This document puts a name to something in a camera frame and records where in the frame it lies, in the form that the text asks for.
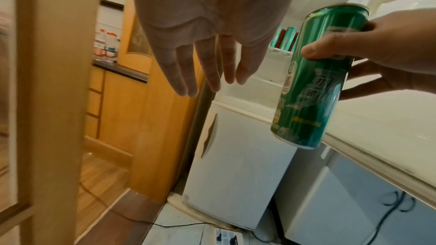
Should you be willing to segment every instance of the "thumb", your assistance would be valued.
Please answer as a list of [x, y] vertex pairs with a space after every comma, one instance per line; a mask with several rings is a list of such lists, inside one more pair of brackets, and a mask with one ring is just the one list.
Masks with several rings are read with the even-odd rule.
[[325, 59], [334, 55], [368, 57], [374, 49], [374, 31], [332, 33], [301, 49], [301, 56], [307, 59]]

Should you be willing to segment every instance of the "drawer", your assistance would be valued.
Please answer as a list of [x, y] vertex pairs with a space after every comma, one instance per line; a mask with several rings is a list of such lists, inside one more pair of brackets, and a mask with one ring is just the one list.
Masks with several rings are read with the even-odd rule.
[[86, 115], [85, 135], [97, 139], [98, 128], [99, 119], [90, 115]]
[[103, 90], [104, 70], [91, 66], [91, 76], [89, 78], [89, 88], [101, 92]]
[[100, 104], [101, 104], [101, 95], [94, 91], [88, 91], [88, 108], [86, 111], [92, 115], [99, 117]]

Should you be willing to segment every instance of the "refrigerator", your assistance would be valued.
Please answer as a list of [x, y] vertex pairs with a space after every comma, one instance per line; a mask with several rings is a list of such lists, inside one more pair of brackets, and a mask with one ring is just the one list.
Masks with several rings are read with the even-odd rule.
[[[282, 25], [300, 29], [311, 11], [341, 2], [367, 5], [370, 18], [436, 7], [436, 0], [292, 0]], [[256, 227], [297, 150], [269, 132], [286, 75], [283, 68], [291, 57], [287, 51], [270, 48], [244, 86], [222, 79], [188, 176], [185, 203], [230, 224]], [[345, 88], [373, 78], [377, 76], [354, 79]], [[323, 142], [436, 206], [435, 106], [435, 95], [416, 91], [339, 102]], [[247, 140], [237, 139], [238, 135]]]

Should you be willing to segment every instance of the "dark countertop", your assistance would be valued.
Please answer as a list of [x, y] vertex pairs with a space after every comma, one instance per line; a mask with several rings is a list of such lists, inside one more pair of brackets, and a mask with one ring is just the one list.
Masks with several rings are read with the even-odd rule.
[[142, 83], [147, 83], [149, 80], [148, 74], [127, 68], [125, 66], [119, 65], [118, 63], [111, 63], [104, 60], [94, 59], [92, 65], [104, 70], [108, 70], [112, 73], [137, 80]]

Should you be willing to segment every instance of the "fridge door handle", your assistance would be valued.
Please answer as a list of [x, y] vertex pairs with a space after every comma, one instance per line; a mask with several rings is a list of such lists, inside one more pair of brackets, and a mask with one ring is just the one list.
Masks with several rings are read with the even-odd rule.
[[194, 154], [195, 158], [202, 158], [204, 152], [208, 148], [216, 120], [217, 113], [210, 109], [208, 115], [206, 116], [206, 120], [204, 121], [203, 130], [201, 131], [200, 138], [198, 140], [197, 148]]

